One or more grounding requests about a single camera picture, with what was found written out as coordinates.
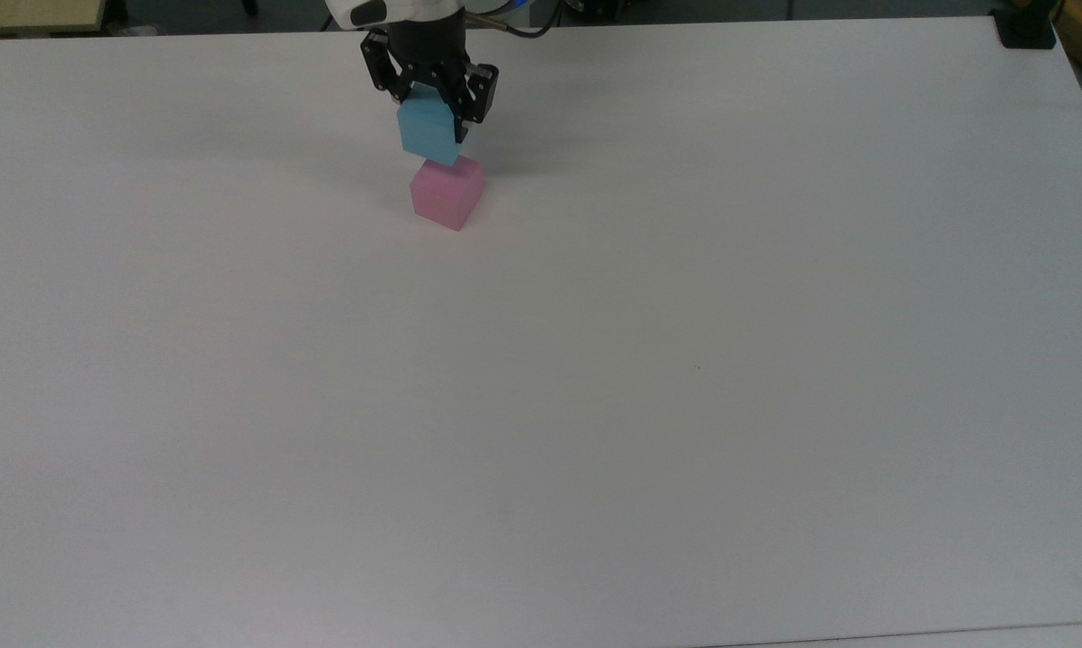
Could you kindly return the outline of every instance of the black bracket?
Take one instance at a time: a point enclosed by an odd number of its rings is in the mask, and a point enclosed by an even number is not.
[[[473,65],[467,54],[462,61],[406,61],[393,53],[384,29],[369,30],[361,41],[361,54],[373,88],[388,92],[398,104],[409,97],[413,82],[436,88],[453,114],[453,138],[458,144],[465,141],[467,124],[480,123],[489,114],[499,77],[496,66],[487,63]]]
[[[998,24],[1001,44],[1011,50],[1052,50],[1057,44],[1053,12],[1057,0],[1033,0],[1020,9],[994,9],[989,12]]]

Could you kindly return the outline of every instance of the white robot arm casing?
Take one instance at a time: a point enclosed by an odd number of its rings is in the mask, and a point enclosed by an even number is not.
[[[394,24],[400,21],[431,22],[451,16],[465,8],[465,0],[384,0],[385,15],[372,24],[355,24],[353,9],[366,4],[366,0],[326,0],[329,13],[342,29],[355,29],[373,24]]]

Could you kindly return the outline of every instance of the white table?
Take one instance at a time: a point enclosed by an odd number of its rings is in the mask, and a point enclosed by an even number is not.
[[[775,648],[1082,648],[1082,624],[774,644]]]
[[[1082,98],[988,18],[0,42],[0,646],[1082,622]]]

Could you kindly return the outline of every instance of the black object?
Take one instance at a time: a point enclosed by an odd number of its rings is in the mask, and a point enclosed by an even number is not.
[[[126,0],[105,0],[105,12],[101,14],[102,24],[127,24],[129,9]]]
[[[356,26],[383,24],[385,16],[388,16],[388,8],[385,5],[385,0],[369,0],[364,4],[357,4],[348,13],[348,19]]]
[[[994,9],[989,12],[998,24],[1001,44],[1011,50],[1052,50],[1057,44],[1053,12],[1057,0],[1033,0],[1020,9]]]
[[[633,0],[563,0],[570,11],[583,18],[616,21]]]
[[[465,12],[438,21],[403,21],[370,29],[361,54],[373,88],[405,102],[413,82],[436,88],[453,114],[453,136],[469,134],[466,122],[485,121],[497,90],[497,68],[473,65],[465,52]]]

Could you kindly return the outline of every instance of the floor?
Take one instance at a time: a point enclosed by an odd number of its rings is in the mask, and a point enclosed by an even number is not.
[[[480,1],[484,5],[496,0]],[[515,24],[543,24],[554,0],[510,16]],[[318,31],[329,16],[325,0],[259,0],[260,13],[246,16],[240,0],[127,0],[130,24],[157,25],[164,34]],[[634,0],[622,24],[689,22],[984,16],[1006,0]],[[580,24],[572,16],[563,24]],[[1074,66],[1082,90],[1082,68]]]

